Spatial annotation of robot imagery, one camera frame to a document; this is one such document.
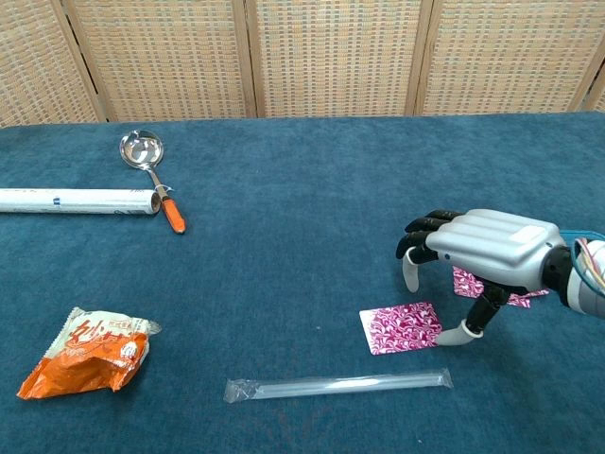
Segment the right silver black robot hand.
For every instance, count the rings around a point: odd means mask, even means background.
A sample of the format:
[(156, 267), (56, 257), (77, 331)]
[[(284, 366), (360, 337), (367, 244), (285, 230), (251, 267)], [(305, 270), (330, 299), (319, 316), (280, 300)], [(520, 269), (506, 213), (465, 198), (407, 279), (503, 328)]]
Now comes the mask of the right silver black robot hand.
[(466, 213), (435, 210), (405, 228), (396, 249), (406, 287), (419, 289), (418, 268), (440, 260), (483, 283), (467, 317), (442, 331), (439, 346), (460, 346), (483, 337), (485, 327), (512, 293), (549, 288), (567, 302), (570, 248), (557, 225), (491, 209)]

